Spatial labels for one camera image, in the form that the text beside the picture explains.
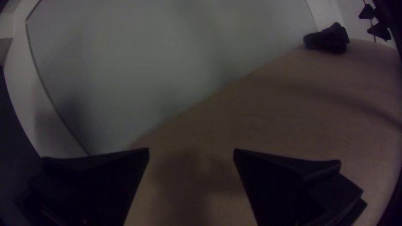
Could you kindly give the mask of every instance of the black cloth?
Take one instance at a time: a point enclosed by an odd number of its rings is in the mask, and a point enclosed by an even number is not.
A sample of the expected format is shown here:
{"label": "black cloth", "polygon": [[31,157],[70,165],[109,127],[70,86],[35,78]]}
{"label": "black cloth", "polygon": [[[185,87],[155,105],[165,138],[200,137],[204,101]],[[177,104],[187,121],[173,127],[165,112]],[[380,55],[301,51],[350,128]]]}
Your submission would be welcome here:
{"label": "black cloth", "polygon": [[324,50],[335,54],[346,51],[346,44],[350,43],[346,29],[338,22],[320,32],[311,33],[303,38],[307,49]]}

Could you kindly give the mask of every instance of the white wall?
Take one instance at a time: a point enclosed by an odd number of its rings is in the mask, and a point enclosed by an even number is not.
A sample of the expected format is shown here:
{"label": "white wall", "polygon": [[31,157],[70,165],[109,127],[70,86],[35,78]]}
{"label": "white wall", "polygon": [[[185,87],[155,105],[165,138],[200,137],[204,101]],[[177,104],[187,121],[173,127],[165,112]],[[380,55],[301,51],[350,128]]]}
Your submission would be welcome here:
{"label": "white wall", "polygon": [[317,30],[300,0],[43,0],[28,29],[51,98],[92,153],[124,149]]}
{"label": "white wall", "polygon": [[26,135],[40,156],[85,156],[85,152],[56,114],[34,67],[25,19],[36,2],[21,0],[12,14],[14,40],[4,65],[11,102]]}

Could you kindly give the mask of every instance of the black triangular bracket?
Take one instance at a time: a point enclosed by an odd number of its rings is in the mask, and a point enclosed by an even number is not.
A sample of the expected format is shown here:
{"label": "black triangular bracket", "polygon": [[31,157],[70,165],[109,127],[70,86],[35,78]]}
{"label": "black triangular bracket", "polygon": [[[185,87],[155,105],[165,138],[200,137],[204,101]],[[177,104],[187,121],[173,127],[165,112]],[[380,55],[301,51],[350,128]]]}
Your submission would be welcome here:
{"label": "black triangular bracket", "polygon": [[16,202],[33,225],[123,226],[149,161],[148,148],[42,159]]}
{"label": "black triangular bracket", "polygon": [[366,4],[361,11],[359,18],[360,19],[367,19],[372,20],[376,16],[376,12],[370,4]]}
{"label": "black triangular bracket", "polygon": [[236,149],[234,162],[260,226],[352,225],[366,207],[363,191],[339,173],[339,160]]}
{"label": "black triangular bracket", "polygon": [[367,30],[367,33],[382,38],[385,41],[391,40],[391,33],[385,25],[378,23]]}

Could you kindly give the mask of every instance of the beige carpet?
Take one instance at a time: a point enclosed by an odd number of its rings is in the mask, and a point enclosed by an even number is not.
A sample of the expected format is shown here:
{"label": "beige carpet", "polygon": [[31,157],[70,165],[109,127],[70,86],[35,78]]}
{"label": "beige carpet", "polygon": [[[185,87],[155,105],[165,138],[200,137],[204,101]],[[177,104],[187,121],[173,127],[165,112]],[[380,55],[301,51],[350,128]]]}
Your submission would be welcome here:
{"label": "beige carpet", "polygon": [[368,203],[356,225],[376,225],[401,167],[402,70],[389,47],[348,49],[295,49],[136,141],[151,158],[126,225],[256,225],[234,148],[342,160]]}

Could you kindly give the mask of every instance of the black plastic part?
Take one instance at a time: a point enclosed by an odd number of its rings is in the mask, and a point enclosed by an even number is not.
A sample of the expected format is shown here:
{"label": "black plastic part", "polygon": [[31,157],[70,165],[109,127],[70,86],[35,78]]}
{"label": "black plastic part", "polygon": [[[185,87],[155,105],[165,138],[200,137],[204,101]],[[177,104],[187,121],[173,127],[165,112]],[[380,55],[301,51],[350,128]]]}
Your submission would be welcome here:
{"label": "black plastic part", "polygon": [[391,40],[391,33],[382,23],[378,23],[367,30],[367,33],[382,38],[385,41]]}
{"label": "black plastic part", "polygon": [[376,12],[370,4],[366,4],[359,15],[359,19],[372,20],[376,16]]}
{"label": "black plastic part", "polygon": [[307,49],[323,50],[335,54],[346,51],[346,44],[350,43],[346,29],[338,22],[320,32],[310,33],[303,38]]}
{"label": "black plastic part", "polygon": [[339,173],[341,163],[236,149],[234,162],[258,225],[351,225],[363,191]]}
{"label": "black plastic part", "polygon": [[28,181],[29,191],[17,204],[33,225],[122,226],[148,161],[147,148],[45,157],[43,170]]}

